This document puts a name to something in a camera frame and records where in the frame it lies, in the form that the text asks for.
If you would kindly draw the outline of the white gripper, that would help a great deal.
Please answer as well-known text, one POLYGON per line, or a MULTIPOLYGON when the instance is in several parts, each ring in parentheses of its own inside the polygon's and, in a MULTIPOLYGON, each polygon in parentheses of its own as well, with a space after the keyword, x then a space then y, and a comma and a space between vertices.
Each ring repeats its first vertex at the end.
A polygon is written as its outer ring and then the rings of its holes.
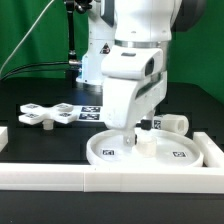
POLYGON ((123 144, 134 146, 135 124, 149 131, 155 107, 165 98, 167 72, 160 48, 125 48, 113 46, 101 65, 103 116, 109 129, 125 130, 123 144))

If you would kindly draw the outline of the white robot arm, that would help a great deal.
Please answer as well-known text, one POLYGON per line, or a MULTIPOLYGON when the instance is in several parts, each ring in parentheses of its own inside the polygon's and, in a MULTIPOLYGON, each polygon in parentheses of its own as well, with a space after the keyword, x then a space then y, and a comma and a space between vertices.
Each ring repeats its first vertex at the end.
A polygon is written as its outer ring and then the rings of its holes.
POLYGON ((107 128, 133 146, 138 121, 149 129, 167 91, 167 56, 174 32, 203 15, 206 0, 93 0, 89 43, 76 81, 103 93, 107 128))

